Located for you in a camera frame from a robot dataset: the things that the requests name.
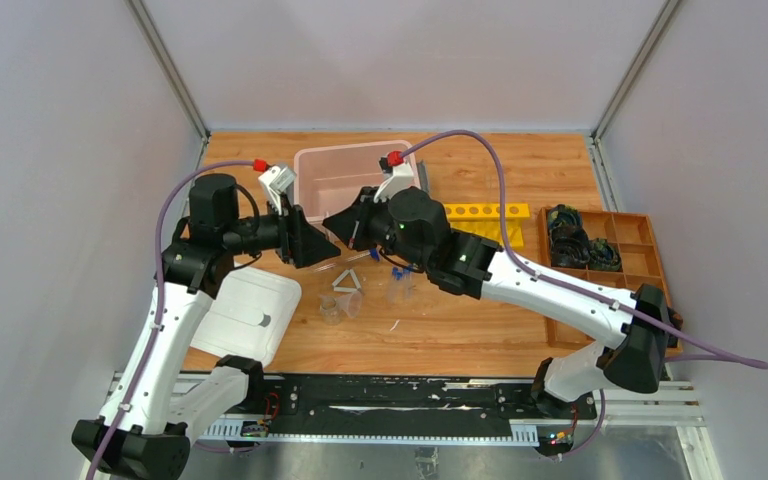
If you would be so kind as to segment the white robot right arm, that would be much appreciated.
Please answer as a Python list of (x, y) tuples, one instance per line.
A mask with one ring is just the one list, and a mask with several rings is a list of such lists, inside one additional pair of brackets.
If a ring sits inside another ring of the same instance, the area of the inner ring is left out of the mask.
[(416, 187), (384, 202), (365, 187), (323, 225), (352, 250), (377, 247), (418, 267), (442, 291), (517, 305), (591, 337), (589, 346), (540, 364), (530, 393), (544, 417), (594, 390), (659, 388), (669, 315), (657, 287), (612, 289), (509, 254), (496, 241), (451, 227), (444, 206)]

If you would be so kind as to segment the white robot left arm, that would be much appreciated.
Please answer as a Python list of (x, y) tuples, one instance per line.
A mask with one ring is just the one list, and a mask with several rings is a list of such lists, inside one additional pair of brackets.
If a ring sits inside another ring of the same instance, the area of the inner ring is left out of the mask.
[(305, 268), (339, 254), (290, 203), (294, 179), (287, 167), (267, 168), (259, 177), (267, 207), (246, 218), (238, 209), (245, 189), (231, 175), (192, 183), (189, 215), (156, 252), (152, 304), (125, 371), (99, 415), (74, 427), (71, 440), (89, 476), (176, 479), (227, 410), (263, 410), (264, 369), (301, 288), (234, 259), (271, 250)]

